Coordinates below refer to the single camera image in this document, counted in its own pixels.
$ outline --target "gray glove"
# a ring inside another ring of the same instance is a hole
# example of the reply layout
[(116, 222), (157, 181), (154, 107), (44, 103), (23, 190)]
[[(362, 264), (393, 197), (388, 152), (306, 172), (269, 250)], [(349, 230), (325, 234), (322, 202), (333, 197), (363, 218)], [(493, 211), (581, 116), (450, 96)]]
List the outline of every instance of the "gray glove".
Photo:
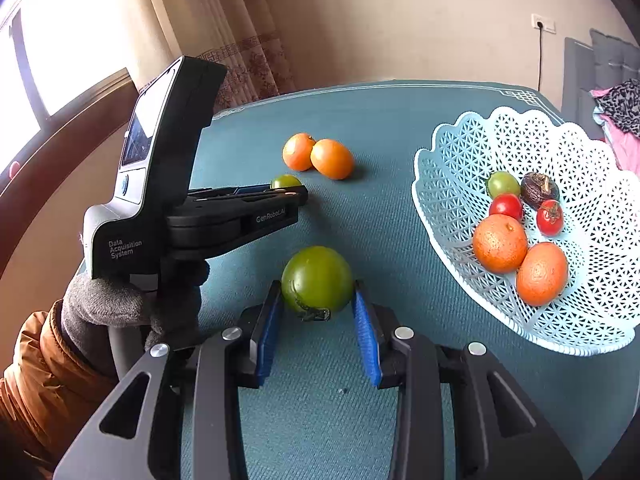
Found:
[(152, 298), (130, 283), (78, 274), (62, 302), (62, 336), (93, 368), (115, 377), (107, 327), (149, 325), (145, 349), (158, 342), (176, 348), (193, 344), (198, 338), (200, 285), (208, 275), (206, 262), (179, 262)]

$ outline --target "teal tablecloth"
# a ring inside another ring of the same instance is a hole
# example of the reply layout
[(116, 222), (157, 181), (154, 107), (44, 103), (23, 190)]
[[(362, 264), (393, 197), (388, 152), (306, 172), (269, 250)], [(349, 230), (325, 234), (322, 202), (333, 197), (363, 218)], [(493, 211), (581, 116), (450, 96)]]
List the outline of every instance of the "teal tablecloth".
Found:
[[(521, 112), (541, 108), (561, 121), (530, 89), (428, 81), (300, 92), (214, 118), (202, 133), (191, 187), (245, 186), (287, 173), (282, 146), (301, 131), (340, 140), (354, 153), (358, 169), (346, 182), (315, 171), (301, 174), (311, 199), (298, 224), (211, 260), (201, 322), (218, 330), (259, 303), (297, 250), (314, 244), (335, 248), (365, 280), (372, 300), (392, 307), (403, 324), (436, 343), (484, 342), (590, 474), (634, 412), (640, 343), (577, 358), (519, 337), (458, 286), (431, 248), (411, 199), (414, 154), (431, 146), (434, 128), (468, 110), (488, 117), (503, 105)], [(271, 377), (260, 390), (242, 390), (240, 398), (252, 480), (386, 478), (396, 391), (369, 385), (350, 309), (324, 324), (286, 316)], [(444, 417), (452, 479), (447, 401)], [(188, 434), (184, 439), (188, 456)]]

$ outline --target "patterned curtain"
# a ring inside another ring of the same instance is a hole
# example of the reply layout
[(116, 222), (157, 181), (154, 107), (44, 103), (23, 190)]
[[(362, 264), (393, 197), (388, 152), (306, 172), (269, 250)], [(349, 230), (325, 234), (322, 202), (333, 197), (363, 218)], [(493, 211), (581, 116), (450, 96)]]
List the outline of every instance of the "patterned curtain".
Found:
[(118, 0), (141, 89), (181, 55), (228, 66), (214, 110), (295, 90), (266, 0)]

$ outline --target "orange jacket sleeve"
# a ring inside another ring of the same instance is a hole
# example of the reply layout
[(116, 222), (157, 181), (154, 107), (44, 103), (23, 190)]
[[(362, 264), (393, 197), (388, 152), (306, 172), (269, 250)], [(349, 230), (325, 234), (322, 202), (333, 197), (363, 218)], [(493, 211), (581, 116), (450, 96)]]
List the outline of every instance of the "orange jacket sleeve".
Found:
[(24, 323), (14, 362), (0, 379), (0, 419), (42, 469), (52, 472), (76, 435), (115, 386), (62, 339), (62, 302)]

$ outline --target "orange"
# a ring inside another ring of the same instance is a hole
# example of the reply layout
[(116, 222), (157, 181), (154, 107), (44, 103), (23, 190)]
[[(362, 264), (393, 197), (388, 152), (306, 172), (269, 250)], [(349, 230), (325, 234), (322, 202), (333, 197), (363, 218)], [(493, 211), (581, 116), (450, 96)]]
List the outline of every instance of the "orange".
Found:
[(531, 306), (543, 306), (558, 296), (569, 279), (569, 265), (562, 249), (551, 242), (535, 244), (524, 258), (516, 277), (518, 295)]
[(282, 160), (295, 171), (306, 171), (311, 168), (311, 149), (315, 140), (305, 132), (295, 134), (282, 149)]
[(491, 215), (474, 231), (474, 254), (489, 272), (516, 270), (527, 255), (527, 235), (520, 222), (507, 215)]
[(340, 142), (322, 139), (311, 150), (311, 163), (314, 168), (328, 178), (342, 180), (353, 171), (353, 155)]

